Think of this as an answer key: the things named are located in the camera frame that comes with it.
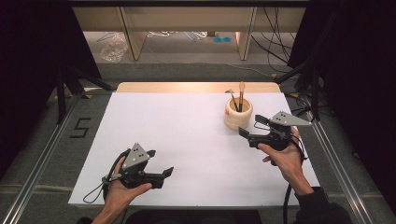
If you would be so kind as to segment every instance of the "black sleeve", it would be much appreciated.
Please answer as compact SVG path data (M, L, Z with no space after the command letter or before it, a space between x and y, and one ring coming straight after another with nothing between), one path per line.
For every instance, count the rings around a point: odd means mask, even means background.
M313 187L313 193L298 196L300 204L295 224L350 224L352 220L345 208L337 203L329 203L323 188Z

